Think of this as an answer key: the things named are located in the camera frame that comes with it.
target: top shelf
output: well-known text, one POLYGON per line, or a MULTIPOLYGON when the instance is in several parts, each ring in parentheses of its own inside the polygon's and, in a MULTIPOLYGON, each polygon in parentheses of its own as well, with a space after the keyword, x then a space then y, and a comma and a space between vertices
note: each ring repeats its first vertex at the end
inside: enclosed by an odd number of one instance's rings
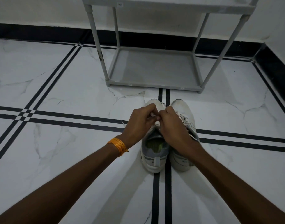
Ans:
POLYGON ((246 0, 83 0, 84 4, 118 8, 179 9, 205 13, 251 15, 256 6, 246 0))

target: bottom shelf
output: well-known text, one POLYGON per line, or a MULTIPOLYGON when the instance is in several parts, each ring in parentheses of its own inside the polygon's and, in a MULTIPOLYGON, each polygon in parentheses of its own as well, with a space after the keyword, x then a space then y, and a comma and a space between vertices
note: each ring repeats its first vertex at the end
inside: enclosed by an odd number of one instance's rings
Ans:
POLYGON ((108 76, 107 84, 203 91, 192 52, 120 47, 108 76))

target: black baseboard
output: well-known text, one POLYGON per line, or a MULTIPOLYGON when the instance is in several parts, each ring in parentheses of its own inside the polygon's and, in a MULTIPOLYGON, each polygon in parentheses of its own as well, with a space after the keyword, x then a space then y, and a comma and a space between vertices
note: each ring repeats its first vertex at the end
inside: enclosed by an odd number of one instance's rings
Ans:
POLYGON ((285 64, 268 47, 261 49, 255 59, 285 100, 285 64))
MULTIPOLYGON (((191 51, 196 41, 195 37, 172 36, 162 34, 147 34, 134 32, 119 32, 122 46, 156 48, 191 51)), ((101 45, 116 46, 114 31, 98 30, 101 45)), ((80 28, 31 26, 0 23, 0 38, 71 42, 82 44, 95 44, 91 30, 80 28)), ((226 44, 226 40, 201 38, 196 53, 219 55, 226 44)), ((234 41, 226 56, 252 57, 260 48, 260 43, 234 41)))

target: shoe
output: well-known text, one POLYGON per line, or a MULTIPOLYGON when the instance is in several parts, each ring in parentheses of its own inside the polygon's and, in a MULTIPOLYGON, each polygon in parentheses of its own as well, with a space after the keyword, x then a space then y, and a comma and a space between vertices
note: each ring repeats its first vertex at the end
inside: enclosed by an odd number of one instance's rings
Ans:
MULTIPOLYGON (((157 111, 164 110, 166 108, 166 105, 157 99, 148 101, 146 106, 151 103, 156 105, 157 111)), ((142 139, 142 146, 140 149, 142 164, 147 171, 151 173, 159 173, 165 167, 168 153, 169 145, 165 142, 160 132, 160 123, 157 121, 142 139)))
MULTIPOLYGON (((171 106, 173 107, 179 118, 182 120, 183 124, 186 126, 190 137, 193 140, 199 142, 200 139, 197 135, 197 131, 195 128, 195 120, 186 102, 181 99, 177 99, 171 103, 171 106)), ((191 166, 194 166, 188 159, 183 157, 174 148, 172 148, 170 151, 169 159, 173 168, 179 171, 188 171, 191 166)))

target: forearm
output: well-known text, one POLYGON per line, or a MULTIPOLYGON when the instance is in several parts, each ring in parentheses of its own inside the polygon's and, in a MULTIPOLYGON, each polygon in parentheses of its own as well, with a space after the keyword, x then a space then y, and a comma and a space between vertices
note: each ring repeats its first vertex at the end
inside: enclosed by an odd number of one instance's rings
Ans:
POLYGON ((241 223, 285 223, 285 213, 211 157, 198 142, 188 159, 204 174, 241 223))
POLYGON ((119 152, 107 144, 0 215, 0 223, 58 223, 119 152))

